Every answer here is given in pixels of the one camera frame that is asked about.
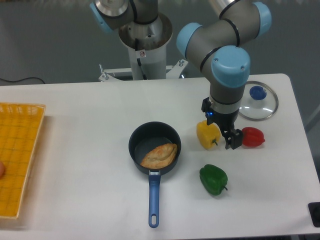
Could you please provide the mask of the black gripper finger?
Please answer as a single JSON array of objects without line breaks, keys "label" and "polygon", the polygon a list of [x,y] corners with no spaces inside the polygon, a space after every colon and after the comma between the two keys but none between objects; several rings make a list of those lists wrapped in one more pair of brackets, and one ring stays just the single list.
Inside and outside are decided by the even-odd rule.
[{"label": "black gripper finger", "polygon": [[244,134],[240,129],[231,130],[231,143],[230,147],[235,150],[243,144]]},{"label": "black gripper finger", "polygon": [[231,137],[231,132],[229,130],[223,130],[221,132],[222,136],[224,137],[225,140],[225,149],[228,150],[231,148],[231,142],[232,142],[232,137]]}]

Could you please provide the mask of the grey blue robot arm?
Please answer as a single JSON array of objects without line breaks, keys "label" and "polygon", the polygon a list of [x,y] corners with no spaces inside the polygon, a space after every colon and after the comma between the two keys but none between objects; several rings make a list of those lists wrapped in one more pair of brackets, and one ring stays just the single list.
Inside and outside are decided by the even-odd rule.
[{"label": "grey blue robot arm", "polygon": [[[207,27],[185,25],[176,46],[210,83],[201,106],[207,123],[218,125],[227,149],[236,149],[243,143],[243,133],[234,123],[251,67],[241,45],[266,33],[272,16],[265,4],[249,0],[214,0],[212,7],[218,21]],[[166,76],[166,46],[173,27],[156,0],[94,0],[90,9],[103,31],[118,31],[134,80]]]}]

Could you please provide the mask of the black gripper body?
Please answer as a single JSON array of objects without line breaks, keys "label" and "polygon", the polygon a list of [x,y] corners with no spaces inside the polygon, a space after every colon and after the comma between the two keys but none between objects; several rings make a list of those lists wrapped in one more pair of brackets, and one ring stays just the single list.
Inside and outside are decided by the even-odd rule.
[{"label": "black gripper body", "polygon": [[202,101],[201,110],[207,118],[206,124],[215,123],[219,126],[222,132],[231,131],[234,128],[234,122],[238,117],[238,110],[233,110],[230,113],[222,113],[213,109],[214,103],[207,97]]}]

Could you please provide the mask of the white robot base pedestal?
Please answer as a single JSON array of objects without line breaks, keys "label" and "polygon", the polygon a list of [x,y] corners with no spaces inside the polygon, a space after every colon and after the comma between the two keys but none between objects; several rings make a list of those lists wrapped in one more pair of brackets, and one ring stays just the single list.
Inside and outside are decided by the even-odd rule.
[{"label": "white robot base pedestal", "polygon": [[129,80],[178,79],[188,65],[179,59],[175,65],[167,65],[167,44],[173,35],[168,17],[159,13],[149,24],[134,21],[121,26],[119,39],[128,50],[130,68],[104,69],[100,67],[101,82],[111,82],[124,77]]}]

